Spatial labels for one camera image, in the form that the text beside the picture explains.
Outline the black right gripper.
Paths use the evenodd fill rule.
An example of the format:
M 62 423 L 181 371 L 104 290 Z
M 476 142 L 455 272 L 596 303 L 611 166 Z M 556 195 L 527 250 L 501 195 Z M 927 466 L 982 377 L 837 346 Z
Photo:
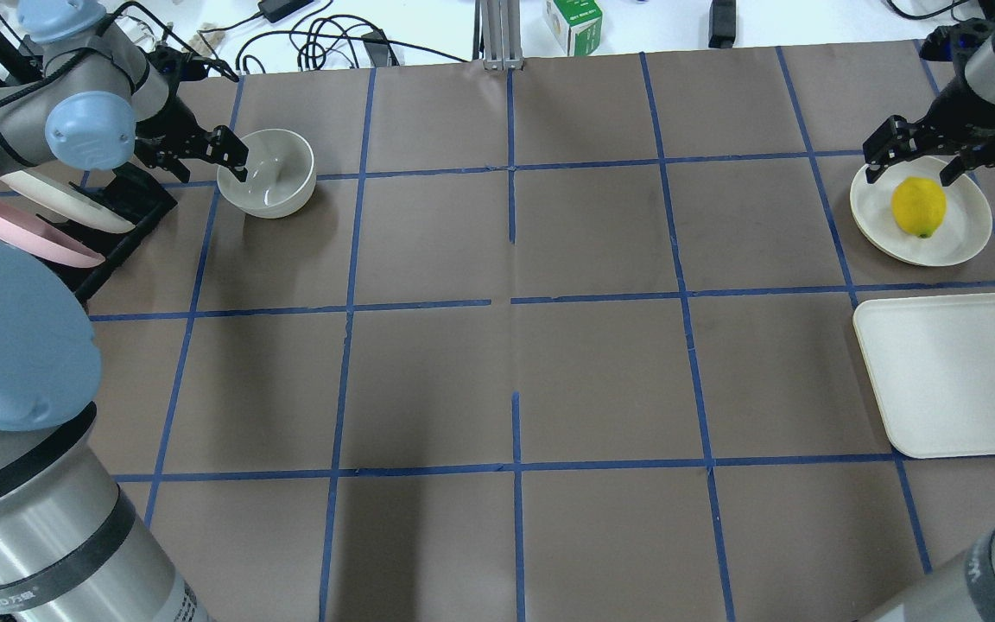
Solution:
M 950 82 L 919 122 L 892 115 L 862 143 L 865 180 L 921 156 L 947 157 L 940 184 L 950 187 L 979 167 L 995 167 L 995 104 L 965 82 Z

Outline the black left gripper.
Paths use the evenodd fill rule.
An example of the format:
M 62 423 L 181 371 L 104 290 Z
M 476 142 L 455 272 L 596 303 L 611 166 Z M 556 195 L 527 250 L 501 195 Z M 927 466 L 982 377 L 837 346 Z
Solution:
M 238 182 L 248 180 L 248 146 L 226 125 L 206 131 L 179 96 L 176 82 L 154 117 L 136 126 L 135 158 L 146 168 L 187 172 L 187 162 L 206 162 L 229 170 Z

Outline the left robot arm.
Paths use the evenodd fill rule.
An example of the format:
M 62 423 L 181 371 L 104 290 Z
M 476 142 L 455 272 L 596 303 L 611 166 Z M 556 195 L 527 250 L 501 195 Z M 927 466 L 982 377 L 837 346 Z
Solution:
M 141 162 L 186 180 L 200 159 L 245 181 L 229 127 L 198 126 L 98 1 L 22 1 L 39 81 L 0 88 L 0 180 L 60 161 Z M 0 621 L 209 621 L 211 614 L 96 457 L 102 374 L 91 320 L 46 264 L 0 240 Z

